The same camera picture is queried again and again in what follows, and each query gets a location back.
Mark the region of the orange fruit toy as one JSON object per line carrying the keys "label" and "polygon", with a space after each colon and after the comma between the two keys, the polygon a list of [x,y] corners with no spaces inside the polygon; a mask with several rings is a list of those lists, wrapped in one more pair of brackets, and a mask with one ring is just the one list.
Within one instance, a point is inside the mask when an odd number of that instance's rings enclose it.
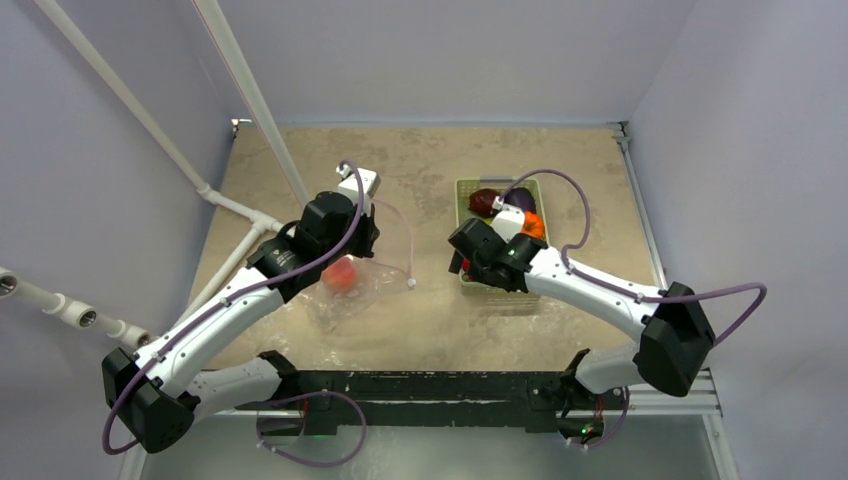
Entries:
{"label": "orange fruit toy", "polygon": [[543,219],[532,211],[524,212],[524,221],[521,227],[521,233],[532,238],[545,240],[546,226]]}

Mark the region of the peach toy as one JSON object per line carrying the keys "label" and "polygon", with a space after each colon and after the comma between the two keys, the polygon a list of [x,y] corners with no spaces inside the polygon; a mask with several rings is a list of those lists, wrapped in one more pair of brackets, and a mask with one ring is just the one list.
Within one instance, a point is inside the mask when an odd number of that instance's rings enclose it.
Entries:
{"label": "peach toy", "polygon": [[346,294],[354,289],[358,273],[353,261],[343,256],[329,265],[321,274],[322,284],[334,294]]}

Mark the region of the clear pink zip bag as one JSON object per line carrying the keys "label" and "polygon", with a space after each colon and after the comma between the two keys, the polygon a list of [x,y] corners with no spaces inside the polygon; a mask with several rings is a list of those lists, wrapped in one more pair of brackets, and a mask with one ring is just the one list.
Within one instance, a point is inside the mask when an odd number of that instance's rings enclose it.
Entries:
{"label": "clear pink zip bag", "polygon": [[414,275],[415,240],[412,225],[394,205],[375,200],[379,210],[387,210],[396,226],[404,228],[401,236],[389,239],[387,254],[377,253],[373,258],[360,259],[348,256],[356,267],[358,281],[346,294],[334,294],[321,282],[302,295],[307,317],[325,332],[334,330],[340,323],[365,312],[382,297],[412,291],[417,280]]}

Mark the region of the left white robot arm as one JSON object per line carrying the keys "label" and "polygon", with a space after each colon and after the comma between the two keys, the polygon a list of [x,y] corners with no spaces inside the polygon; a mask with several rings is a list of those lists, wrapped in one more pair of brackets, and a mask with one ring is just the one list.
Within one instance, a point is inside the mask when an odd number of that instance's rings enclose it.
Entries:
{"label": "left white robot arm", "polygon": [[347,256],[371,258],[379,236],[372,196],[356,188],[318,194],[249,256],[216,296],[161,338],[102,360],[109,407],[101,447],[109,455],[141,446],[161,452],[200,420],[233,407],[284,409],[307,399],[300,373],[277,351],[210,371],[209,361],[249,327],[317,284]]}

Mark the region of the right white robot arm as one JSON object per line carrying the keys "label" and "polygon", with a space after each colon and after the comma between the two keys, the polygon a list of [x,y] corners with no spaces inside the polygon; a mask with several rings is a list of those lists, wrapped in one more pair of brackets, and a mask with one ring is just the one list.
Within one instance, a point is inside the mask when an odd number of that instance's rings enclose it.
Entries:
{"label": "right white robot arm", "polygon": [[545,241],[523,233],[503,239],[472,218],[448,238],[454,249],[449,267],[507,292],[536,294],[578,308],[623,332],[630,343],[577,355],[561,381],[564,399],[584,407],[615,387],[648,384],[661,393],[685,397],[703,367],[716,336],[691,289],[632,284],[576,261],[566,261]]}

